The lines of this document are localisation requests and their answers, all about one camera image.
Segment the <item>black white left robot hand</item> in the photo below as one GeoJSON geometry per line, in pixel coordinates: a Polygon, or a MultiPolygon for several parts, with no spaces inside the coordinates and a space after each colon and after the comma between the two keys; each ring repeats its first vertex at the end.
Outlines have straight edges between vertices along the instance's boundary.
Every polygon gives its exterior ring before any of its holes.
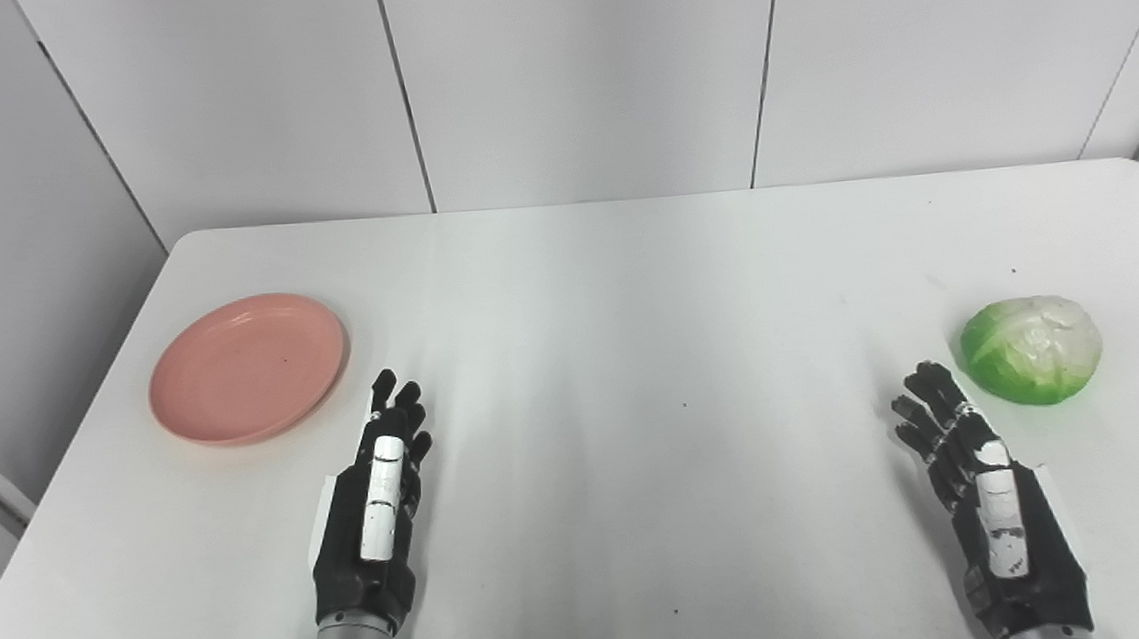
{"type": "Polygon", "coordinates": [[[343,614],[380,618],[399,631],[413,604],[409,564],[413,518],[423,499],[423,459],[433,439],[413,380],[385,369],[372,380],[354,462],[334,478],[312,566],[317,625],[343,614]]]}

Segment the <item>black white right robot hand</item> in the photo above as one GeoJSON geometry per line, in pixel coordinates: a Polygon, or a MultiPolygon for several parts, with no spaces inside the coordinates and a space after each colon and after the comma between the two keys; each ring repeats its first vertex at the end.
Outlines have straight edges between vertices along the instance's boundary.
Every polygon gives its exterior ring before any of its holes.
{"type": "Polygon", "coordinates": [[[1016,461],[948,367],[920,362],[890,407],[965,557],[961,590],[992,639],[1095,639],[1085,570],[1035,470],[1016,461]]]}

